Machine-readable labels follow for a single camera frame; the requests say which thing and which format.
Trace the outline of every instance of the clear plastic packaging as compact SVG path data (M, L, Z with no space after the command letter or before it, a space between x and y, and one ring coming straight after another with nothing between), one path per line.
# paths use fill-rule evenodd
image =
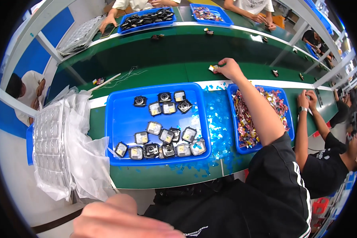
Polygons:
M109 137L92 140L91 93L72 88L40 110L33 125L33 164L37 186L54 200L80 198L105 201L114 194L105 156Z
M100 26L103 18L104 16L97 16L79 25L66 43L57 48L57 51L62 56L67 56L74 52L86 49L92 38L98 32L98 27Z

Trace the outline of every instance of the clear plastic blister tray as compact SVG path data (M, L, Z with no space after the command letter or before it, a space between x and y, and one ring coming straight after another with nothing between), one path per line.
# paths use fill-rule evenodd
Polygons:
M33 122L33 164L38 187L58 191L55 200L70 194L71 175L63 147L65 112L56 102L44 108Z
M57 48L62 56L84 50L88 43L98 32L98 27L102 22L103 16L97 16L81 25L73 32L66 43Z

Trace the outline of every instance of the red stool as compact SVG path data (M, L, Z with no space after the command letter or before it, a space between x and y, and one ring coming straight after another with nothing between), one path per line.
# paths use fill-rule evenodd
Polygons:
M319 198L316 202L312 204L312 213L322 214L327 209L329 203L328 198Z

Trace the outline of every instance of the smartphone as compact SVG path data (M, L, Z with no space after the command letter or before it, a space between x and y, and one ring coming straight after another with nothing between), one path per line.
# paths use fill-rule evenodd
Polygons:
M106 26L105 31L103 32L103 34L100 36L99 39L109 37L112 34L112 32L114 31L114 29L115 29L114 24L110 23L109 25Z

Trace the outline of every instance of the wire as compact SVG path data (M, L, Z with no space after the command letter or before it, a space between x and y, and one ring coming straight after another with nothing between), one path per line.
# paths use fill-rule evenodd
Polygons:
M313 150L313 149L308 148L308 150ZM321 150L324 150L324 149L321 149ZM321 150L313 150L313 151L321 151Z

